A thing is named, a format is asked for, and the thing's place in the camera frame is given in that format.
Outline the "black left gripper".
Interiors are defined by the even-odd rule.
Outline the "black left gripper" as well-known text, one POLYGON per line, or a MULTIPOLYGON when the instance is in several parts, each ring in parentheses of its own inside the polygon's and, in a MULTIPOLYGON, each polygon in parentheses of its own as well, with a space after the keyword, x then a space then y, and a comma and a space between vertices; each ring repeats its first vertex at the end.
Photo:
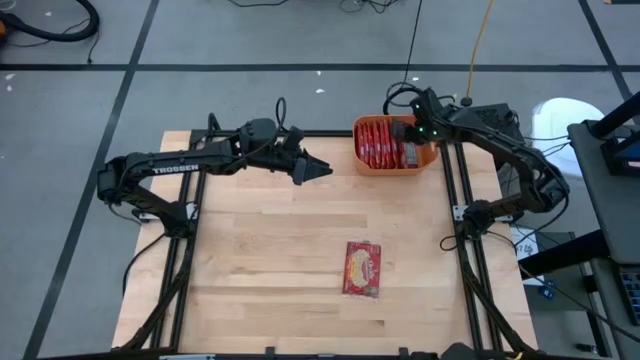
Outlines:
POLYGON ((329 163, 311 155, 307 156, 307 152, 300 147, 295 149, 266 147, 249 156, 249 165, 271 172, 286 173, 294 184, 302 184, 305 181, 328 176, 333 172, 329 163))

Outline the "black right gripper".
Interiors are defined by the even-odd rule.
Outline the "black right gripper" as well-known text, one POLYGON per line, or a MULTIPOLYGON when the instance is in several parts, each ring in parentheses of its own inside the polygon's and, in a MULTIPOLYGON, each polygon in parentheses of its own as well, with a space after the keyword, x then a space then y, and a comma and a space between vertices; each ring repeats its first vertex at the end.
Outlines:
POLYGON ((390 123, 391 136, 398 143, 429 143, 449 141, 450 131, 441 117, 445 107, 436 93, 427 88, 410 101, 414 125, 399 120, 390 123))

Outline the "orange plastic basket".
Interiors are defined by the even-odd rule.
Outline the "orange plastic basket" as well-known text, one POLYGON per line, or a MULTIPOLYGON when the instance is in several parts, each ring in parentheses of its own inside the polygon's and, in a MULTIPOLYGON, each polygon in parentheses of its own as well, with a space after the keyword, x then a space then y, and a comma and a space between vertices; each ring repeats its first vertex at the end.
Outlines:
MULTIPOLYGON (((413 115, 370 115, 363 116, 356 120, 356 123, 372 123, 387 120, 399 120, 406 123, 410 123, 414 125, 415 117, 413 115)), ((358 161, 355 156, 355 146, 354 146, 354 166, 357 172, 364 176, 410 176, 410 175, 418 175, 419 173, 426 170, 439 156, 439 151, 436 146, 431 143, 429 145, 416 145, 417 154, 418 154, 418 167, 412 169, 371 169, 369 165, 366 165, 361 160, 358 161)))

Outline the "black perforated computer case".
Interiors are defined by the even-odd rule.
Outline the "black perforated computer case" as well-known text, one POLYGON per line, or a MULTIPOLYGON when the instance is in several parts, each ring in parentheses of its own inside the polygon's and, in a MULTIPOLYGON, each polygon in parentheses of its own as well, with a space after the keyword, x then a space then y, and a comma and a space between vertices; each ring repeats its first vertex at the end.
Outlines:
POLYGON ((516 169, 527 164, 518 115, 506 103, 460 108, 451 113, 447 121, 452 142, 476 145, 489 152, 498 163, 516 169))

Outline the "white round object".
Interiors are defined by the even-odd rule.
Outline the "white round object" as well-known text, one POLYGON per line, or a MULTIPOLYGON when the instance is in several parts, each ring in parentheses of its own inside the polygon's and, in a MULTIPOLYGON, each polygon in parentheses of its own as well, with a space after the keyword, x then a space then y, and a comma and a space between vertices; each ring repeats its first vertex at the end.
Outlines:
POLYGON ((604 114, 595 106, 571 98, 553 98, 537 105, 532 112, 531 146, 563 173, 580 176, 581 170, 569 145, 568 126, 583 120, 600 120, 604 114))

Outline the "white paper sheet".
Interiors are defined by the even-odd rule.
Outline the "white paper sheet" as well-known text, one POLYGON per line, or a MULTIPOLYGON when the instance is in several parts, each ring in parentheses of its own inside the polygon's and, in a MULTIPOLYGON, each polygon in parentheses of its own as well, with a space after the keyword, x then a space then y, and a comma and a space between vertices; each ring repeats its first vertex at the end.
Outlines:
POLYGON ((528 258, 539 253, 539 245, 533 229, 512 225, 511 239, 516 249, 518 260, 528 258))

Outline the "black device with blue screen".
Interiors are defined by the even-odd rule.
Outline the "black device with blue screen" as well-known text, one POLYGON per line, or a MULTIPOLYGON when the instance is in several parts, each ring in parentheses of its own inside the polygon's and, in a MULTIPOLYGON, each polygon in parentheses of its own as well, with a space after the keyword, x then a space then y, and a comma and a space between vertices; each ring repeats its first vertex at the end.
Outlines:
POLYGON ((601 145, 601 151, 612 175, 640 178, 640 133, 610 138, 601 145))

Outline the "black slanted pole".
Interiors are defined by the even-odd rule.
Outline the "black slanted pole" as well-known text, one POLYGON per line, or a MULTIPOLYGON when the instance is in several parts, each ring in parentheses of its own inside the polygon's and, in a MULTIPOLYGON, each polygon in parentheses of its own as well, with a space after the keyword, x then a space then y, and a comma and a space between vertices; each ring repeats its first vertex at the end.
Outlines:
POLYGON ((640 115, 640 91, 594 123, 590 127, 590 132, 596 138, 603 138, 636 115, 640 115))

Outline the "grey cart top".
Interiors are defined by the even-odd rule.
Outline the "grey cart top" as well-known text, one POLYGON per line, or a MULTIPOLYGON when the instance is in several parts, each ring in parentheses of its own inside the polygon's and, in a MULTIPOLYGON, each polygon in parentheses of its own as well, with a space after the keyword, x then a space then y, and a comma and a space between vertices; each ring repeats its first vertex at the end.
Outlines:
POLYGON ((572 124, 568 133, 611 257, 640 264, 640 177, 612 175, 602 141, 586 124, 572 124))

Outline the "dark keyboard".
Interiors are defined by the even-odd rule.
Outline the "dark keyboard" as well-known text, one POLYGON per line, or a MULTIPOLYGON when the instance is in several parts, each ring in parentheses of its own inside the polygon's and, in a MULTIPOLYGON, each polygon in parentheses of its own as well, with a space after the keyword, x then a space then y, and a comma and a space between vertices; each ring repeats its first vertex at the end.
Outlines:
POLYGON ((640 326, 640 268, 620 267, 618 273, 621 297, 630 321, 640 326))

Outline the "black aluminium table frame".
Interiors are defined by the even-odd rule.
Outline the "black aluminium table frame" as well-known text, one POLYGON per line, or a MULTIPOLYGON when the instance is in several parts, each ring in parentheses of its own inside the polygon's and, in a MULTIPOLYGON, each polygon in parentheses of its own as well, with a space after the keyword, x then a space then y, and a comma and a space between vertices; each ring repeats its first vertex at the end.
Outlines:
POLYGON ((301 186, 250 168, 190 184, 203 196, 184 307, 182 352, 392 354, 470 343, 449 184, 456 162, 413 176, 367 177, 348 131, 307 131, 303 144, 333 170, 301 186), (348 242, 379 244, 377 299, 342 294, 348 242))

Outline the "black desk leg frame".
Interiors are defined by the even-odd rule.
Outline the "black desk leg frame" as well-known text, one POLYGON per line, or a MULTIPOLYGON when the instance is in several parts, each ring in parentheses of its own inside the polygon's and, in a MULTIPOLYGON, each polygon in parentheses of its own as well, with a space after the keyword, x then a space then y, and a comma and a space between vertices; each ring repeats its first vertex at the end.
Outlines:
POLYGON ((579 313, 590 342, 576 343, 581 353, 591 352, 609 358, 613 350, 606 337, 607 324, 599 317, 597 294, 599 289, 586 263, 599 255, 606 255, 608 248, 599 230, 577 237, 572 232, 535 233, 539 253, 520 260, 520 264, 533 276, 524 279, 524 289, 529 309, 534 315, 566 315, 579 313), (552 300, 542 297, 538 291, 544 281, 555 282, 552 300))

